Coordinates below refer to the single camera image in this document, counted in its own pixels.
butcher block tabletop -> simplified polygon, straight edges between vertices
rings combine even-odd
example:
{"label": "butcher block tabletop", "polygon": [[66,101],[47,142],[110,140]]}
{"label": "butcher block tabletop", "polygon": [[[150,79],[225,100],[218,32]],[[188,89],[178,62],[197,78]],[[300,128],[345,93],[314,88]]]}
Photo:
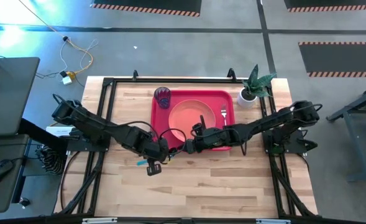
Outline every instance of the butcher block tabletop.
{"label": "butcher block tabletop", "polygon": [[[88,77],[83,93],[82,105],[94,114],[97,112],[103,78]],[[118,83],[111,121],[117,124],[129,121],[149,123],[153,92],[160,86],[171,90],[224,90],[232,96],[236,123],[249,123],[262,118],[259,100],[251,109],[243,109],[237,104],[237,95],[242,89],[242,85],[238,84]],[[277,110],[292,104],[287,79],[275,78],[272,89]],[[106,114],[109,92],[103,116]],[[149,131],[144,124],[137,126]],[[82,185],[88,154],[81,152],[70,164],[63,186],[65,205]],[[111,141],[99,185],[97,217],[277,217],[270,163],[264,153],[261,134],[248,141],[246,156],[242,155],[239,146],[229,151],[208,150],[191,155],[180,153],[171,163],[162,165],[162,173],[151,177],[147,175],[146,166],[137,166],[137,161],[142,159]],[[306,164],[294,154],[287,154],[286,162],[292,188],[309,210],[317,213]],[[91,191],[92,187],[88,190],[85,211]],[[288,212],[284,190],[281,195],[284,209]],[[55,212],[60,210],[59,194]]]}

yellow cable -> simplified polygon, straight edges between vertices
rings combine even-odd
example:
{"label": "yellow cable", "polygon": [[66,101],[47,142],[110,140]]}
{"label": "yellow cable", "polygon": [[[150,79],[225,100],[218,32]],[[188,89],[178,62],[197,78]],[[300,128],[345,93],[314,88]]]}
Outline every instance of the yellow cable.
{"label": "yellow cable", "polygon": [[[25,7],[27,8],[34,16],[36,16],[36,18],[38,18],[40,21],[42,21],[47,27],[49,27],[51,30],[53,30],[56,34],[58,34],[60,37],[63,37],[64,38],[64,35],[61,34],[59,31],[55,30],[52,26],[48,25],[43,19],[41,19],[38,15],[36,15],[32,10],[30,10],[28,8],[28,6],[26,6],[21,0],[19,0],[19,2]],[[75,49],[77,50],[81,50],[83,52],[85,52],[86,54],[88,54],[90,56],[90,63],[85,66],[85,68],[82,68],[81,70],[78,70],[78,71],[75,71],[74,73],[75,74],[78,74],[80,72],[83,72],[85,71],[86,69],[88,69],[92,64],[93,64],[93,60],[94,60],[94,57],[91,55],[91,53],[89,53],[88,51],[89,50],[85,50],[85,49],[82,49],[78,46],[76,46],[70,39],[67,40],[68,43],[70,43],[72,45],[72,47],[74,47]]]}

green leaves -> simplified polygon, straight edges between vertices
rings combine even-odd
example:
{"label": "green leaves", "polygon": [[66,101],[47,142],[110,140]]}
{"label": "green leaves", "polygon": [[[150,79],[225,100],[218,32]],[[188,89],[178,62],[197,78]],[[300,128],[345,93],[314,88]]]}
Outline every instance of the green leaves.
{"label": "green leaves", "polygon": [[260,77],[258,80],[257,80],[257,86],[262,86],[262,87],[265,87],[267,86],[268,84],[270,84],[271,80],[276,77],[276,73],[273,73],[271,75],[265,75],[263,77]]}
{"label": "green leaves", "polygon": [[245,91],[249,95],[254,95],[257,97],[265,97],[269,96],[267,91],[264,90],[264,87],[269,86],[271,80],[276,77],[276,73],[265,75],[263,77],[258,77],[258,65],[256,65],[252,72],[250,73],[250,77],[248,80],[243,80]]}
{"label": "green leaves", "polygon": [[264,91],[264,90],[252,92],[252,95],[255,95],[257,97],[266,97],[266,96],[269,96],[269,94],[266,91]]}
{"label": "green leaves", "polygon": [[257,75],[258,75],[258,65],[256,65],[253,68],[252,72],[250,73],[249,79],[247,80],[249,85],[253,84],[254,80],[257,80]]}

black floor mat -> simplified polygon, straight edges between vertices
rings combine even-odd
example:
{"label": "black floor mat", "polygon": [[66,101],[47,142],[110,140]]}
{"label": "black floor mat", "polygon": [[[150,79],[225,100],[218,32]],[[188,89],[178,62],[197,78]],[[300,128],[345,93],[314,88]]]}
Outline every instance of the black floor mat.
{"label": "black floor mat", "polygon": [[366,77],[366,42],[300,42],[310,77]]}
{"label": "black floor mat", "polygon": [[285,0],[290,12],[366,10],[366,0]]}
{"label": "black floor mat", "polygon": [[202,0],[93,0],[91,7],[198,17]]}

concrete floor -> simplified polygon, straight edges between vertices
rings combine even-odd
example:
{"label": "concrete floor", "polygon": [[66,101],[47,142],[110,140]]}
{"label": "concrete floor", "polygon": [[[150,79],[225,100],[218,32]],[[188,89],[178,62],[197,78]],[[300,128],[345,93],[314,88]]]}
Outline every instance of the concrete floor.
{"label": "concrete floor", "polygon": [[[53,26],[228,29],[209,30],[213,33],[203,30],[171,33],[161,29],[154,32],[63,32],[82,47],[88,47],[93,39],[99,40],[91,51],[93,66],[78,77],[83,84],[88,75],[132,75],[135,69],[142,76],[225,77],[233,67],[238,76],[244,77],[257,63],[262,75],[269,72],[263,35],[243,30],[264,28],[256,0],[203,0],[199,18],[91,9],[91,0],[24,2]],[[366,11],[289,13],[283,0],[262,2],[269,29],[366,30]],[[18,1],[0,3],[0,24],[42,25]],[[299,41],[366,41],[366,35],[270,34],[269,39],[278,77],[289,80],[293,101],[310,100],[324,105],[319,112],[322,120],[309,129],[306,137],[319,144],[308,154],[319,214],[366,222],[366,182],[345,181],[348,174],[359,171],[345,124],[343,120],[330,124],[324,119],[366,90],[366,78],[310,79],[298,47]],[[0,55],[40,57],[40,73],[63,69],[59,56],[62,43],[60,36],[53,32],[25,32],[18,27],[0,31]],[[63,56],[70,69],[79,67],[80,52],[65,47]],[[45,128],[52,123],[51,114],[56,107],[52,93],[80,99],[82,92],[83,88],[77,83],[63,86],[56,78],[36,78],[24,117]],[[29,198],[32,205],[25,210],[12,205],[0,218],[51,214],[60,177],[45,175],[35,161],[29,161],[25,174],[33,175],[27,178],[23,190],[23,196]]]}

